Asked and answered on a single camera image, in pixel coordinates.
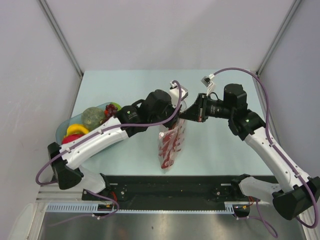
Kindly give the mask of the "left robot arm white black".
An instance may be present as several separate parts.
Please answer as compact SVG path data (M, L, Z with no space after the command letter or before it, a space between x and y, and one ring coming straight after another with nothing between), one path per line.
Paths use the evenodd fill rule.
M66 144L48 145L50 165L61 190L80 187L92 192L98 199L110 196L106 177L93 173L82 164L103 149L124 141L149 127L164 125L171 128L178 120L182 93L172 97L163 90L151 92L146 99L126 105L105 123Z

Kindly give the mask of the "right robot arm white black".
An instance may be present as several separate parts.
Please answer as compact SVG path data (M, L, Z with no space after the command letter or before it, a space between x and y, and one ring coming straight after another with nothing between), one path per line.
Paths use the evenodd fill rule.
M247 93L242 85L226 85L222 100L200 93L194 104L180 114L181 119L199 123L209 117L227 119L231 132L261 157L277 180L269 183L242 174L231 181L230 194L235 200L251 196L273 204L284 219L292 220L313 205L312 198L319 199L319 177L310 177L276 142L269 142L271 134L266 133L266 123L248 109Z

